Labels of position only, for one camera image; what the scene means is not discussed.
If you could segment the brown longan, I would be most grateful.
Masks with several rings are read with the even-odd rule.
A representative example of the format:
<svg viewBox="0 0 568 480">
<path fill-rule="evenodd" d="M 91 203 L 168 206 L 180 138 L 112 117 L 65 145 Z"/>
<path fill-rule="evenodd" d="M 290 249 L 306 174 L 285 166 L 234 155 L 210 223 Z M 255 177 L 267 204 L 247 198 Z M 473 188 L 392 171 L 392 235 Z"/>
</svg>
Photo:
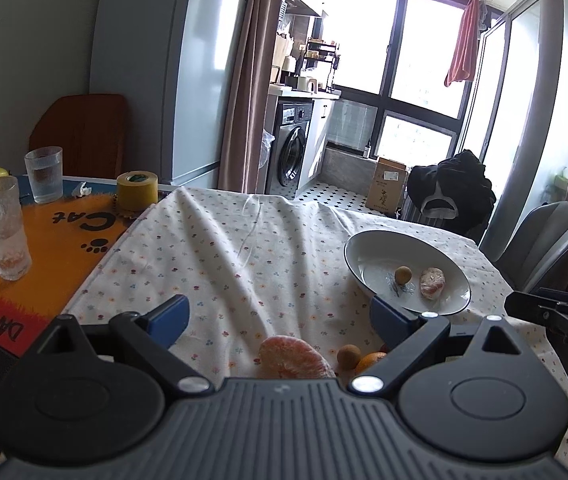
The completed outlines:
<svg viewBox="0 0 568 480">
<path fill-rule="evenodd" d="M 408 266 L 398 266 L 395 269 L 395 274 L 393 274 L 393 279 L 395 284 L 403 287 L 407 283 L 410 283 L 413 278 L 413 272 Z"/>
<path fill-rule="evenodd" d="M 355 344 L 345 344 L 337 352 L 340 370 L 355 370 L 362 359 L 362 352 Z"/>
</svg>

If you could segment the cardboard box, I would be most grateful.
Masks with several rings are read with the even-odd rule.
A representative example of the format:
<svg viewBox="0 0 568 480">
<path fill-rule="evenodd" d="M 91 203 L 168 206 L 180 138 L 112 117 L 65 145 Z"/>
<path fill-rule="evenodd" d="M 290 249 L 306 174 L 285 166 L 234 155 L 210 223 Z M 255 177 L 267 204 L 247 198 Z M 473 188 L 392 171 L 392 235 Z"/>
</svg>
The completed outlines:
<svg viewBox="0 0 568 480">
<path fill-rule="evenodd" d="M 405 165 L 379 157 L 367 194 L 366 207 L 382 214 L 394 214 L 402 197 L 405 177 Z"/>
</svg>

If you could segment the black clothing pile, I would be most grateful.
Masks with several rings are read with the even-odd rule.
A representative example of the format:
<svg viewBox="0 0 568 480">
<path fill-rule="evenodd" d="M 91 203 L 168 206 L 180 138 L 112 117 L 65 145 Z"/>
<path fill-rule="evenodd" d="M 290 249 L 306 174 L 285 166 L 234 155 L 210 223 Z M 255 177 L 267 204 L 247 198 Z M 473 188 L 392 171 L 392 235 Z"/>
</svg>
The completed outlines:
<svg viewBox="0 0 568 480">
<path fill-rule="evenodd" d="M 480 243 L 496 203 L 485 166 L 469 150 L 407 176 L 401 219 L 435 226 Z"/>
</svg>

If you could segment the large peeled pomelo segment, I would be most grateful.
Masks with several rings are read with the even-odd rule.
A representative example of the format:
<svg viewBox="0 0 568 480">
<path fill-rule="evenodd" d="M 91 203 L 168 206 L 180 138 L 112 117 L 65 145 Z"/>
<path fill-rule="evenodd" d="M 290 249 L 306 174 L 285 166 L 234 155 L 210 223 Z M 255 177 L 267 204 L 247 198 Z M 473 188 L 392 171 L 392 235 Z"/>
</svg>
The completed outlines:
<svg viewBox="0 0 568 480">
<path fill-rule="evenodd" d="M 273 336 L 260 344 L 262 375 L 273 379 L 335 378 L 328 362 L 304 340 Z"/>
</svg>

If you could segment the pink hanging towel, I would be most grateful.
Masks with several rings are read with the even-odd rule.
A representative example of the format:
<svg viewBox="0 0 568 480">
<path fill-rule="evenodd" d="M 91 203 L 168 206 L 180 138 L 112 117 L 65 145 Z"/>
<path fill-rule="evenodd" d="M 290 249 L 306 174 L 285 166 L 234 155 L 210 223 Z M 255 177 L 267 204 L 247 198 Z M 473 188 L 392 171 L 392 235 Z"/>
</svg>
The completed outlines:
<svg viewBox="0 0 568 480">
<path fill-rule="evenodd" d="M 473 81 L 479 48 L 480 0 L 470 0 L 460 21 L 453 58 L 444 86 L 453 82 Z"/>
</svg>

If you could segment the white floral tablecloth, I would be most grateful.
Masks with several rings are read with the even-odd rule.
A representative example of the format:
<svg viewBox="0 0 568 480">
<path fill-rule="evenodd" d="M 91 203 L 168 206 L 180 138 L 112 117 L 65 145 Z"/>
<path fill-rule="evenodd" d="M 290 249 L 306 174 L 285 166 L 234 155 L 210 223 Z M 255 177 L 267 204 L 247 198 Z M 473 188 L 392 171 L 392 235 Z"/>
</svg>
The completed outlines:
<svg viewBox="0 0 568 480">
<path fill-rule="evenodd" d="M 462 269 L 471 300 L 456 323 L 503 313 L 509 286 L 468 238 L 319 203 L 200 188 L 180 188 L 149 208 L 66 310 L 82 323 L 105 323 L 184 295 L 191 315 L 173 352 L 214 384 L 258 376 L 259 347 L 270 336 L 303 339 L 328 361 L 344 344 L 375 351 L 369 297 L 343 259 L 348 238 L 366 230 L 423 240 Z"/>
</svg>

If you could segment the orange tangerine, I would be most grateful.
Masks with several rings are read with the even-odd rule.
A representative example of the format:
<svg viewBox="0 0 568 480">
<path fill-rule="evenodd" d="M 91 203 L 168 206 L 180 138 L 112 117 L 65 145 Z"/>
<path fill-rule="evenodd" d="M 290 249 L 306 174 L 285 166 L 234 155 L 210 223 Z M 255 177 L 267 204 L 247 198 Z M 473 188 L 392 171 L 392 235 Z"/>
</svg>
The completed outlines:
<svg viewBox="0 0 568 480">
<path fill-rule="evenodd" d="M 363 358 L 357 363 L 357 366 L 354 368 L 354 375 L 363 374 L 364 372 L 366 372 L 366 370 L 384 359 L 385 356 L 386 353 L 380 351 L 366 354 L 366 356 L 363 356 Z"/>
</svg>

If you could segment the brown curtain left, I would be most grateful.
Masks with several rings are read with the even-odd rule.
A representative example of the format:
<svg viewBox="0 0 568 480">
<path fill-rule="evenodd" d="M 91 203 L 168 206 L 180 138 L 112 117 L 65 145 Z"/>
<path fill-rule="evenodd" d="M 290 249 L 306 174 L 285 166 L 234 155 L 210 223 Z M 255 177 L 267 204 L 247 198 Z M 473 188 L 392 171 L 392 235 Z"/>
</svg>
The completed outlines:
<svg viewBox="0 0 568 480">
<path fill-rule="evenodd" d="M 247 0 L 241 23 L 220 159 L 218 187 L 253 193 L 265 107 L 270 87 L 276 27 L 282 0 Z"/>
</svg>

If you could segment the white oval bowl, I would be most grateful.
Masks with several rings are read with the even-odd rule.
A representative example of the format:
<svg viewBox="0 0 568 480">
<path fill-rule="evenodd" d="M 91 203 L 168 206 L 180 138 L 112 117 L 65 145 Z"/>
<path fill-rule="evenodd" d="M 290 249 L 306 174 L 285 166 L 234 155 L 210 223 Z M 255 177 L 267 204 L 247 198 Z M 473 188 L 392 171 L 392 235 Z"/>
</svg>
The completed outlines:
<svg viewBox="0 0 568 480">
<path fill-rule="evenodd" d="M 363 292 L 392 307 L 453 315 L 470 305 L 470 285 L 462 269 L 416 237 L 363 231 L 349 238 L 343 255 Z"/>
</svg>

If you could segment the near textured drinking glass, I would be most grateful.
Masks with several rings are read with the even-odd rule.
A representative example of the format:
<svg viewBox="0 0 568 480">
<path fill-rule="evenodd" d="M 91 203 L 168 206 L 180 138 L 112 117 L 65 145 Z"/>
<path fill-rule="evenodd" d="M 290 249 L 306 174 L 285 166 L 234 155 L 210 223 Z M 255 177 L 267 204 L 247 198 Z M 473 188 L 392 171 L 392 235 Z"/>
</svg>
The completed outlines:
<svg viewBox="0 0 568 480">
<path fill-rule="evenodd" d="M 28 273 L 31 263 L 18 181 L 13 176 L 0 177 L 0 277 L 18 281 Z"/>
</svg>

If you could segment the yellow tape roll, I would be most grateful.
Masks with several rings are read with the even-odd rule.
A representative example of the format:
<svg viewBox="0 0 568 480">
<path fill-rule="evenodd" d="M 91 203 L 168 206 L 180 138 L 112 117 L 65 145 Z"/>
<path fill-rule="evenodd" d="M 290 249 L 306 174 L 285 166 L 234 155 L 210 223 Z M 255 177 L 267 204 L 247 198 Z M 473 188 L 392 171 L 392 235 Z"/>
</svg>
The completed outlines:
<svg viewBox="0 0 568 480">
<path fill-rule="evenodd" d="M 129 171 L 117 178 L 116 209 L 119 214 L 140 214 L 158 203 L 158 177 L 149 171 Z"/>
</svg>

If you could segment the kitchen counter rack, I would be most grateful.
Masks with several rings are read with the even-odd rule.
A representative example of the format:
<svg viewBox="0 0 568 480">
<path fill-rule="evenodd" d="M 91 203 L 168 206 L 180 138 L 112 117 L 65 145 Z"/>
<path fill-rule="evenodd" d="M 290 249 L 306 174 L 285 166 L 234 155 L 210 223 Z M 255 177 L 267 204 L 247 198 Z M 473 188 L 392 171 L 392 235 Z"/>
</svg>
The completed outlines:
<svg viewBox="0 0 568 480">
<path fill-rule="evenodd" d="M 296 75 L 315 79 L 317 90 L 334 92 L 334 79 L 340 61 L 339 46 L 334 41 L 310 38 L 293 48 L 297 54 Z"/>
</svg>

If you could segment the white refrigerator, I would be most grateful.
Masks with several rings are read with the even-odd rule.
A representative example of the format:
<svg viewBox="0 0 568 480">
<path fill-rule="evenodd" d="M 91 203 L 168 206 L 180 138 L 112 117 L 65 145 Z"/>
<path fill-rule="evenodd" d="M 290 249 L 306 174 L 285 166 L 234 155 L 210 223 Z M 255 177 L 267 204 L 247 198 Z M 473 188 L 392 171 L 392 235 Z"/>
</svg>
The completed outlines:
<svg viewBox="0 0 568 480">
<path fill-rule="evenodd" d="M 246 1 L 98 1 L 90 90 L 128 102 L 124 170 L 215 188 Z"/>
</svg>

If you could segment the small peeled pomelo segment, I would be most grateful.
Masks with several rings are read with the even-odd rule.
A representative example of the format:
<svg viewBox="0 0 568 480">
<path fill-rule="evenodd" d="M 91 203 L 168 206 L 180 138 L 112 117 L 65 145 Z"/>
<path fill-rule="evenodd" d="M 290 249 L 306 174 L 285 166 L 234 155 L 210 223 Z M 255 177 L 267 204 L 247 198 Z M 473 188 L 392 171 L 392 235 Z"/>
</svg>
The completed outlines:
<svg viewBox="0 0 568 480">
<path fill-rule="evenodd" d="M 439 268 L 427 268 L 421 273 L 419 291 L 429 301 L 436 301 L 441 296 L 446 284 L 443 271 Z"/>
</svg>

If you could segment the grey leather chair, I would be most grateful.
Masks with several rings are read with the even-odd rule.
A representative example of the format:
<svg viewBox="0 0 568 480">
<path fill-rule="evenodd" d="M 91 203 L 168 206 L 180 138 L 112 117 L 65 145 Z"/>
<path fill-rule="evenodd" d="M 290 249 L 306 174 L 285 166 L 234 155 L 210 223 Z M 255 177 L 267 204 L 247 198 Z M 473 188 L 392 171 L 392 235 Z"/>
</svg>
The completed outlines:
<svg viewBox="0 0 568 480">
<path fill-rule="evenodd" d="M 568 287 L 568 202 L 533 209 L 498 256 L 480 250 L 518 292 Z"/>
</svg>

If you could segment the washing machine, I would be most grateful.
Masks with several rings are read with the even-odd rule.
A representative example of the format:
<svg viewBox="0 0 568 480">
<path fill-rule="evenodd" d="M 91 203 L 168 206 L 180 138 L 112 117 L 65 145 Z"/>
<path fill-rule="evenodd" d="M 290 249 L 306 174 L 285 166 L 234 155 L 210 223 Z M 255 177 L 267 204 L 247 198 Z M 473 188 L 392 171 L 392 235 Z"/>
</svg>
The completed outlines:
<svg viewBox="0 0 568 480">
<path fill-rule="evenodd" d="M 299 180 L 308 131 L 312 118 L 312 100 L 283 99 L 277 104 L 274 141 L 271 145 L 265 192 L 293 200 Z"/>
</svg>

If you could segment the far drinking glass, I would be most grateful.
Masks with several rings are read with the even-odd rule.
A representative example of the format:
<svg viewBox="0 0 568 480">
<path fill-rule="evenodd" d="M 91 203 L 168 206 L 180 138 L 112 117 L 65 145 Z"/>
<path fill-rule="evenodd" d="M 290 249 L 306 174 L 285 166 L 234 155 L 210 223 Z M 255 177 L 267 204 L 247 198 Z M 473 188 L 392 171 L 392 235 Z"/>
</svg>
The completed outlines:
<svg viewBox="0 0 568 480">
<path fill-rule="evenodd" d="M 24 157 L 32 196 L 36 204 L 59 200 L 63 188 L 63 149 L 46 146 L 30 151 Z"/>
</svg>

